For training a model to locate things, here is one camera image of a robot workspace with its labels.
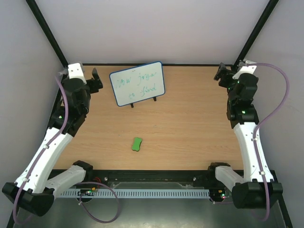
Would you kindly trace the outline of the blue framed whiteboard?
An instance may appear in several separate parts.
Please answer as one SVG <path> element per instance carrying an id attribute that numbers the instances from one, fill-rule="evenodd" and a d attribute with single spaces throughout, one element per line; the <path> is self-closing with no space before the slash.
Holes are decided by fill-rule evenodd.
<path id="1" fill-rule="evenodd" d="M 112 72 L 109 79 L 119 107 L 158 97 L 166 92 L 160 61 Z"/>

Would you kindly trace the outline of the metal wire whiteboard stand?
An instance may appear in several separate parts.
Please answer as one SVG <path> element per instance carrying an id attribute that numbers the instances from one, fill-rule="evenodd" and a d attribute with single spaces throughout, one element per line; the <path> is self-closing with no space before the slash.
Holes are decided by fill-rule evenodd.
<path id="1" fill-rule="evenodd" d="M 131 108 L 134 108 L 134 103 L 130 103 L 130 106 L 131 106 Z"/>

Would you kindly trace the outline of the green whiteboard eraser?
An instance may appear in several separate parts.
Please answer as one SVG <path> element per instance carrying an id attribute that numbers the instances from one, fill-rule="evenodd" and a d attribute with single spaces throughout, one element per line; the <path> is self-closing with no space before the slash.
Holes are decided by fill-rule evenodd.
<path id="1" fill-rule="evenodd" d="M 133 144 L 132 144 L 131 149 L 133 151 L 138 152 L 140 150 L 140 146 L 141 146 L 142 141 L 143 141 L 142 138 L 135 137 L 134 140 L 133 140 Z"/>

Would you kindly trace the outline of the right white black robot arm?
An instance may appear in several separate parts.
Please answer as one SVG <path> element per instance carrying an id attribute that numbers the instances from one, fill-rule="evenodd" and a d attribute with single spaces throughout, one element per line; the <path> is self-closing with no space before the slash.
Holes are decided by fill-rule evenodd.
<path id="1" fill-rule="evenodd" d="M 260 140 L 259 118 L 252 104 L 258 84 L 255 69 L 251 61 L 237 71 L 220 63 L 214 76 L 227 89 L 227 118 L 239 143 L 244 173 L 237 174 L 227 163 L 213 162 L 207 180 L 212 186 L 224 184 L 238 209 L 270 209 L 283 193 L 282 184 L 269 170 Z"/>

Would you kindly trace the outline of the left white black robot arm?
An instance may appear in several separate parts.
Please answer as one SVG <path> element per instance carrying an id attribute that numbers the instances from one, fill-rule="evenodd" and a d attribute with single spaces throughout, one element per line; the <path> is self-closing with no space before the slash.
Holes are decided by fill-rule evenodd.
<path id="1" fill-rule="evenodd" d="M 103 88 L 97 69 L 85 79 L 80 64 L 71 64 L 60 82 L 62 100 L 57 102 L 43 142 L 33 159 L 14 181 L 7 182 L 2 193 L 14 204 L 36 216 L 45 215 L 55 199 L 70 187 L 91 180 L 93 166 L 76 161 L 61 174 L 49 178 L 63 150 L 75 137 L 89 112 L 91 94 Z"/>

